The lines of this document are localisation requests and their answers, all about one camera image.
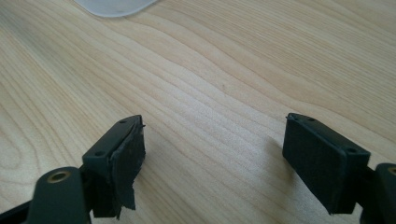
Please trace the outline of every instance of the white object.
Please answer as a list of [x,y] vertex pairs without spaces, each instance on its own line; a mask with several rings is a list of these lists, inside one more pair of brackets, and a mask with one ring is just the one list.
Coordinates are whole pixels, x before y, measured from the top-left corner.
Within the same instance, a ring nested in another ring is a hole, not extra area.
[[93,15],[100,17],[123,17],[134,14],[153,4],[156,0],[75,0]]

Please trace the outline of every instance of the black bracket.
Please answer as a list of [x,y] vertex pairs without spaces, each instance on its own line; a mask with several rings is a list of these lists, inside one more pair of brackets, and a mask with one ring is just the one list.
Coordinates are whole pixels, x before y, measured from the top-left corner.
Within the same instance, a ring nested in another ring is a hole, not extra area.
[[83,165],[42,175],[32,201],[0,215],[0,223],[91,223],[134,209],[134,179],[146,150],[140,115],[118,121],[82,157]]
[[370,152],[307,116],[287,116],[283,156],[329,214],[363,207],[361,223],[396,223],[396,164],[367,164]]

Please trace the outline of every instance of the screw hole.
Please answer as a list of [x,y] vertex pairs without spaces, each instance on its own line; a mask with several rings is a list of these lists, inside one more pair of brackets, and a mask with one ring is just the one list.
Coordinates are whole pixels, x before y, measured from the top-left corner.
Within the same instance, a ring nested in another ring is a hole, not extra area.
[[350,152],[350,153],[357,153],[357,152],[358,152],[357,149],[352,148],[352,147],[347,148],[346,151],[347,151],[347,152]]
[[103,156],[103,155],[105,155],[105,152],[104,152],[104,151],[97,151],[97,152],[95,152],[95,156]]
[[53,175],[50,175],[49,178],[47,179],[47,182],[49,182],[50,184],[59,183],[61,181],[66,180],[69,176],[70,176],[70,172],[60,171]]
[[396,175],[396,166],[389,167],[388,170],[390,171],[391,174]]

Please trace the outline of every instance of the wooden table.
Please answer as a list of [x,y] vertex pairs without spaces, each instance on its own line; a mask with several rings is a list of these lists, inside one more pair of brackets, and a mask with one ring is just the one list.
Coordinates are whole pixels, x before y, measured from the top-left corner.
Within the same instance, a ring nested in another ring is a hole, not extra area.
[[120,222],[358,223],[329,216],[283,159],[285,116],[396,162],[393,0],[162,0],[103,19],[71,0],[0,2],[0,211],[119,119],[147,158]]

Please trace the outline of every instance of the black rectangular block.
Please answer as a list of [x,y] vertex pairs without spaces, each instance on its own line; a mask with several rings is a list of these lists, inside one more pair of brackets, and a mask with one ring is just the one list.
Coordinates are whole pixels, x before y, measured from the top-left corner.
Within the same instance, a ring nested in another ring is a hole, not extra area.
[[351,214],[370,152],[315,119],[287,120],[283,157],[330,214]]

